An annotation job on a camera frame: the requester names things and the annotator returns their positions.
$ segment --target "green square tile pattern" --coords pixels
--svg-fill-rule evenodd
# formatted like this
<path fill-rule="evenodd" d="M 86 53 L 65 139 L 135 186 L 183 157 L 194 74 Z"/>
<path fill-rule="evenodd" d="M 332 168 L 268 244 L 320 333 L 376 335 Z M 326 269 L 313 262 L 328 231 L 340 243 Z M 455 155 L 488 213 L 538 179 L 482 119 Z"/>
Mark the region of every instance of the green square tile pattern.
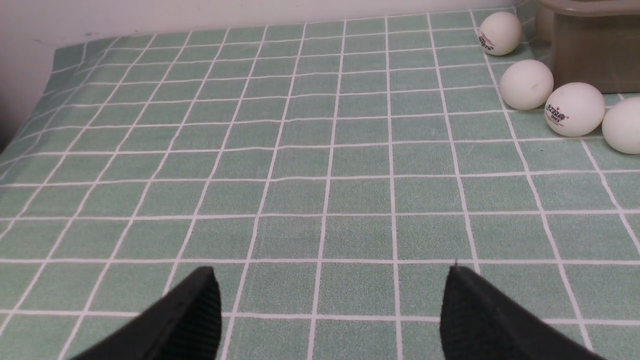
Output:
<path fill-rule="evenodd" d="M 81 311 L 99 277 L 89 310 L 103 314 L 83 320 L 66 357 L 127 319 L 109 312 L 141 311 L 200 265 L 215 268 L 225 312 L 238 296 L 233 359 L 305 357 L 314 302 L 314 359 L 396 358 L 397 330 L 405 358 L 443 359 L 437 322 L 341 317 L 396 305 L 436 317 L 448 266 L 473 253 L 535 314 L 574 319 L 553 245 L 583 318 L 640 319 L 640 160 L 600 130 L 563 138 L 539 110 L 502 109 L 492 73 L 534 55 L 522 43 L 485 60 L 474 22 L 495 11 L 57 50 L 48 101 L 0 155 L 0 309 L 26 312 L 0 357 L 57 357 L 76 317 L 36 314 Z M 576 325 L 554 327 L 582 343 Z M 640 351 L 637 326 L 587 330 L 607 358 Z"/>

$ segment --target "printed logo on ball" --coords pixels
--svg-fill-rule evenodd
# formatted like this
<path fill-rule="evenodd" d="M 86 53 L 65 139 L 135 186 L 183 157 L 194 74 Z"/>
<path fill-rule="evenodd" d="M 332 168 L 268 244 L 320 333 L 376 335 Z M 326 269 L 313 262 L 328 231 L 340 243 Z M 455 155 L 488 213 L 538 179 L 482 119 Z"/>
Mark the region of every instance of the printed logo on ball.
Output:
<path fill-rule="evenodd" d="M 482 31 L 480 31 L 480 36 L 478 37 L 478 39 L 480 40 L 480 44 L 482 45 L 482 47 L 487 50 L 493 50 L 493 48 L 495 47 L 495 44 L 491 42 L 491 40 L 489 40 Z"/>
<path fill-rule="evenodd" d="M 551 121 L 555 125 L 562 127 L 564 127 L 564 125 L 561 124 L 561 122 L 569 118 L 568 116 L 560 112 L 559 106 L 554 107 L 551 104 L 547 105 L 545 116 L 547 117 L 547 120 Z"/>

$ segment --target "white wall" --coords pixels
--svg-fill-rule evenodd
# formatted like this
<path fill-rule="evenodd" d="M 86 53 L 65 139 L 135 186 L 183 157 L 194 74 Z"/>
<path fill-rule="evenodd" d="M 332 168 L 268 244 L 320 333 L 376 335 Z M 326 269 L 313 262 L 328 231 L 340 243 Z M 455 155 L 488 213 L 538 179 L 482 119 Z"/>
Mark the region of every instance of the white wall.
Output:
<path fill-rule="evenodd" d="M 518 0 L 0 0 L 0 121 L 29 117 L 56 48 L 120 35 L 510 6 Z"/>

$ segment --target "translucent brown container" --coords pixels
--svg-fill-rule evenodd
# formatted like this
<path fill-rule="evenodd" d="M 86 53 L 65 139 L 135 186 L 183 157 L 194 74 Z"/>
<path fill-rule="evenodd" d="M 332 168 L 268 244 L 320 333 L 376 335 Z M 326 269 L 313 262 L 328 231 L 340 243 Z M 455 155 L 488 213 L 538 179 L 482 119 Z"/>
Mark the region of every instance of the translucent brown container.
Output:
<path fill-rule="evenodd" d="M 525 0 L 516 12 L 556 88 L 640 92 L 640 0 Z"/>

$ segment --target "ping pong ball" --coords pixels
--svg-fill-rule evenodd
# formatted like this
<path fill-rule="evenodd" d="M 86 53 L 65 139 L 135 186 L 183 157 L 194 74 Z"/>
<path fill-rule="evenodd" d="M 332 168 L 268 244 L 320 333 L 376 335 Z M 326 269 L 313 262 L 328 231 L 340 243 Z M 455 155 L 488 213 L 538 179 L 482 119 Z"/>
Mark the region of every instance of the ping pong ball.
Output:
<path fill-rule="evenodd" d="M 554 89 L 551 70 L 538 60 L 522 60 L 510 66 L 500 79 L 500 95 L 510 107 L 531 110 L 547 101 Z"/>
<path fill-rule="evenodd" d="M 545 105 L 547 124 L 563 136 L 586 135 L 604 118 L 604 96 L 586 83 L 568 83 L 557 88 Z"/>
<path fill-rule="evenodd" d="M 480 25 L 478 40 L 482 49 L 491 55 L 506 55 L 518 47 L 522 39 L 522 24 L 516 15 L 496 12 Z"/>
<path fill-rule="evenodd" d="M 604 115 L 602 134 L 617 151 L 640 154 L 640 97 L 625 99 L 612 106 Z"/>

